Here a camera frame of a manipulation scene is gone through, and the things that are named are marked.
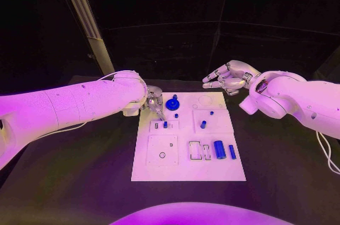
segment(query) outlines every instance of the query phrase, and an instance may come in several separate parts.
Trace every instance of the dark background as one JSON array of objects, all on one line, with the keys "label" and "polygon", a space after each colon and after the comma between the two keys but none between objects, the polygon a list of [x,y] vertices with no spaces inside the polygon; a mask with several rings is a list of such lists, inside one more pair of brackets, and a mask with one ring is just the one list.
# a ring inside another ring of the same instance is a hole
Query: dark background
[{"label": "dark background", "polygon": [[[1,0],[0,94],[99,76],[68,0]],[[89,0],[117,70],[202,80],[238,59],[340,82],[339,0]]]}]

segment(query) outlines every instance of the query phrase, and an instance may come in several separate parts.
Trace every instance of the dark table surface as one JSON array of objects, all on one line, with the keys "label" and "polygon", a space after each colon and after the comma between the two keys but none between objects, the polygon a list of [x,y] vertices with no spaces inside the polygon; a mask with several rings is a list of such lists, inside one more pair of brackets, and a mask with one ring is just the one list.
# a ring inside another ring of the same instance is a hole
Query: dark table surface
[{"label": "dark table surface", "polygon": [[[75,76],[71,84],[95,78]],[[164,92],[200,82],[147,80]],[[246,182],[131,182],[138,116],[114,114],[29,144],[0,189],[0,224],[108,224],[171,202],[233,205],[294,224],[340,224],[340,176],[327,167],[316,132],[291,116],[248,115],[229,97]],[[340,146],[333,147],[340,163]]]}]

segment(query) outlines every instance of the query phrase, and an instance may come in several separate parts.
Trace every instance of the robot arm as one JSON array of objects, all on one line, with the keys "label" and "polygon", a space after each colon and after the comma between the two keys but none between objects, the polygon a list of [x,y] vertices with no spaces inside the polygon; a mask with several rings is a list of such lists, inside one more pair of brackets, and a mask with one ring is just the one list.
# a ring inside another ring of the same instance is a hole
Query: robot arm
[{"label": "robot arm", "polygon": [[0,97],[0,169],[22,148],[45,134],[122,111],[161,113],[161,89],[147,86],[134,71],[50,90]]},{"label": "robot arm", "polygon": [[301,124],[340,139],[340,84],[307,81],[300,75],[268,71],[259,73],[248,64],[232,60],[203,79],[203,88],[222,87],[229,95],[249,89],[239,104],[248,114],[261,110],[269,117],[291,114]]}]

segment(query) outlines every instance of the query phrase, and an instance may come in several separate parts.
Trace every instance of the blue object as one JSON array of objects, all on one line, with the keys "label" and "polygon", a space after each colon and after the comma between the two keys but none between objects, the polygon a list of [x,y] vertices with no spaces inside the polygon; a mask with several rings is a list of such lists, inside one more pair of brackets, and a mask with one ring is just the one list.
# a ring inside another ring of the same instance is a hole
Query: blue object
[{"label": "blue object", "polygon": [[235,150],[233,150],[233,145],[229,145],[229,150],[231,150],[231,154],[232,154],[232,159],[236,159],[236,155],[235,155]]},{"label": "blue object", "polygon": [[223,142],[222,141],[215,141],[213,142],[213,146],[215,146],[215,151],[216,151],[216,157],[218,159],[225,159],[225,147],[223,147]]},{"label": "blue object", "polygon": [[207,122],[203,120],[200,124],[200,128],[206,128]]},{"label": "blue object", "polygon": [[166,102],[166,108],[170,111],[176,111],[179,109],[177,95],[173,95],[173,98]]}]

